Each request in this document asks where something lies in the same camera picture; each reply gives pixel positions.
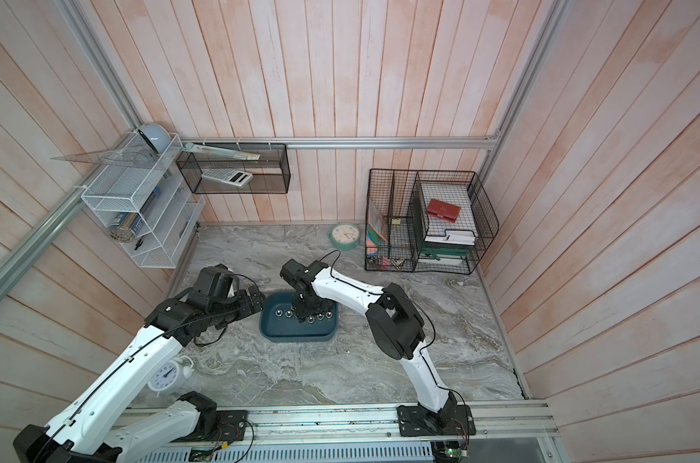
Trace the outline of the teal plastic storage box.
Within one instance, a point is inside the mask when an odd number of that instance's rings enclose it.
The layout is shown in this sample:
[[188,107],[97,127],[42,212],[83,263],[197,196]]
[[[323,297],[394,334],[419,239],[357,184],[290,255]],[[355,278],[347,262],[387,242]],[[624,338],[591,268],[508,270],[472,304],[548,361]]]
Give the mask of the teal plastic storage box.
[[[264,304],[259,322],[259,331],[272,343],[323,343],[330,341],[338,329],[338,304],[335,303],[333,318],[317,321],[299,321],[295,314],[286,318],[286,311],[293,312],[294,293],[279,291],[270,294]],[[275,316],[282,310],[281,318]]]

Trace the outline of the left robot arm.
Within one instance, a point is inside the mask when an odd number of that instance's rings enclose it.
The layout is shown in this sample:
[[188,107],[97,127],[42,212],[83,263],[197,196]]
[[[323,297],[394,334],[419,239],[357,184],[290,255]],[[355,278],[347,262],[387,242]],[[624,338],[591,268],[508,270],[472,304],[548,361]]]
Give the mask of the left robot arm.
[[156,306],[124,352],[45,426],[29,424],[12,447],[22,462],[135,462],[182,438],[221,440],[214,400],[197,392],[128,429],[113,426],[147,383],[210,327],[262,311],[257,283],[241,287],[242,275],[218,264],[201,270],[193,287]]

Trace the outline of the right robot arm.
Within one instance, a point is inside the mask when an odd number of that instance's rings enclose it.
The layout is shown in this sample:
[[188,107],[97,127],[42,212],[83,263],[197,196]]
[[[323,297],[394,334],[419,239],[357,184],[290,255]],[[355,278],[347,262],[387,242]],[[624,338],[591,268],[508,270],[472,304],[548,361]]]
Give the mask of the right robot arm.
[[471,408],[446,387],[434,367],[423,314],[402,287],[369,285],[336,272],[321,260],[309,265],[289,260],[280,276],[295,291],[293,312],[300,321],[318,318],[334,304],[365,317],[376,345],[399,362],[417,394],[417,404],[396,409],[401,436],[466,439],[475,435]]

